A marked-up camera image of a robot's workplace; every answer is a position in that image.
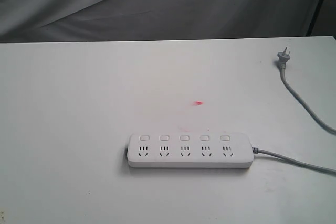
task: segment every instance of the table surface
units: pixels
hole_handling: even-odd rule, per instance
[[[248,170],[134,169],[133,132],[243,132],[336,168],[332,37],[0,45],[0,223],[334,223],[336,178],[258,155]],[[203,105],[193,106],[194,101]]]

